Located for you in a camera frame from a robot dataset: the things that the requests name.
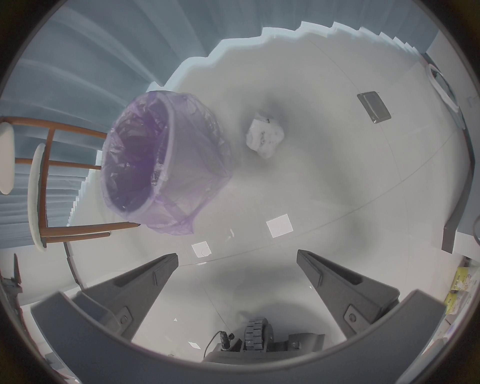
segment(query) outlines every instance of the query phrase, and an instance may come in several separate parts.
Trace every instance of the plastic bag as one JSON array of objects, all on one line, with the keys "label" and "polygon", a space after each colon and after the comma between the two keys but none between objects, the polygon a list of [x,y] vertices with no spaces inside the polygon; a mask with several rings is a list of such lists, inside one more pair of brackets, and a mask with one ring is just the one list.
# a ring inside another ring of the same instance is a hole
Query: plastic bag
[{"label": "plastic bag", "polygon": [[103,145],[102,193],[128,221],[160,233],[193,233],[193,220],[232,176],[230,145],[195,96],[138,96]]}]

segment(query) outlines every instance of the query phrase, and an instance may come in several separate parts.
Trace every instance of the wooden chair frame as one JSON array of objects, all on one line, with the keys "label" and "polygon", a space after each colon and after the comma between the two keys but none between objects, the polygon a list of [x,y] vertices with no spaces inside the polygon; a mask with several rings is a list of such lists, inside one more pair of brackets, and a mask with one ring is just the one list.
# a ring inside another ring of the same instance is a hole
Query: wooden chair frame
[{"label": "wooden chair frame", "polygon": [[[130,223],[128,221],[121,223],[110,224],[96,224],[96,225],[81,225],[71,227],[49,227],[47,220],[47,177],[48,167],[71,167],[71,168],[83,168],[83,169],[101,169],[101,166],[90,164],[69,163],[64,161],[52,161],[50,160],[50,151],[53,142],[53,136],[55,131],[66,131],[79,133],[86,136],[98,137],[105,139],[106,133],[93,131],[87,128],[76,127],[74,125],[61,124],[47,120],[31,119],[25,117],[2,117],[1,122],[6,121],[11,125],[28,125],[33,127],[42,127],[48,129],[47,141],[45,143],[44,157],[42,160],[42,169],[40,173],[40,190],[39,190],[39,206],[38,206],[38,227],[40,231],[40,237],[44,248],[47,243],[53,242],[66,242],[74,240],[86,240],[97,239],[101,237],[110,236],[110,232],[116,229],[125,229],[137,227],[140,224]],[[17,164],[32,164],[32,159],[16,158]]]}]

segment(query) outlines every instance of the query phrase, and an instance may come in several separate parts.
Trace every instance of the chair leg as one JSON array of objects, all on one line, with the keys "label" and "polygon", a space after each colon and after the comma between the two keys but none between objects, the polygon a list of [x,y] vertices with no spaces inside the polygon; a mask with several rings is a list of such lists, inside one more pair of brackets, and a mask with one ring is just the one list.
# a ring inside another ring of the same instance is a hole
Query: chair leg
[{"label": "chair leg", "polygon": [[140,224],[130,223],[128,221],[122,223],[109,224],[95,224],[95,225],[77,225],[72,227],[49,227],[40,228],[40,236],[42,237],[57,237],[57,236],[71,236],[83,235],[86,233],[114,231],[117,229],[134,228]]},{"label": "chair leg", "polygon": [[48,243],[63,243],[63,242],[67,242],[67,241],[99,239],[101,237],[108,237],[108,236],[110,236],[110,232],[89,233],[87,235],[45,237],[45,242],[47,244]]}]

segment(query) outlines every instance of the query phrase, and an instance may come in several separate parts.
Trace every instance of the wooden chair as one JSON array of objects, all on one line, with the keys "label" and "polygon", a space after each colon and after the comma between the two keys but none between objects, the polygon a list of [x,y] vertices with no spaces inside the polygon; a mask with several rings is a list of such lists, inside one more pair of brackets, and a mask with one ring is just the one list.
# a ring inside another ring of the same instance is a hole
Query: wooden chair
[{"label": "wooden chair", "polygon": [[47,141],[45,144],[40,144],[37,147],[33,159],[15,159],[15,163],[17,164],[31,164],[27,192],[28,225],[32,233],[34,244],[39,250],[44,252],[48,243],[97,239],[110,236],[109,231],[112,230],[133,228],[140,225],[137,223],[121,222],[71,227],[49,227],[47,220],[48,167],[52,165],[58,167],[101,169],[100,166],[96,165],[50,160],[50,151],[55,131],[59,130],[79,133],[101,139],[105,139],[107,134],[86,128],[75,127],[73,125],[23,117],[2,117],[0,118],[0,122],[7,122],[11,125],[16,124],[48,128]]}]

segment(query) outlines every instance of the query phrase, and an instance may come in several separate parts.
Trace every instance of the curtain fold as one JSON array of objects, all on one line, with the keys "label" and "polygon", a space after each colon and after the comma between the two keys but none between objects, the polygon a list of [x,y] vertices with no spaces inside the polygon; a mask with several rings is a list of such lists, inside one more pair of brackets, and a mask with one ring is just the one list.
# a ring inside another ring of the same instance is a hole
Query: curtain fold
[{"label": "curtain fold", "polygon": [[[69,0],[38,31],[0,97],[0,114],[107,133],[152,81],[164,85],[187,58],[207,56],[226,38],[302,21],[398,37],[426,52],[438,29],[411,0]],[[16,157],[32,158],[47,130],[15,126]],[[94,164],[103,140],[55,133],[52,160]],[[26,196],[30,166],[15,167],[14,190],[0,195],[0,248],[33,244]],[[51,167],[49,226],[68,223],[87,169]]]}]

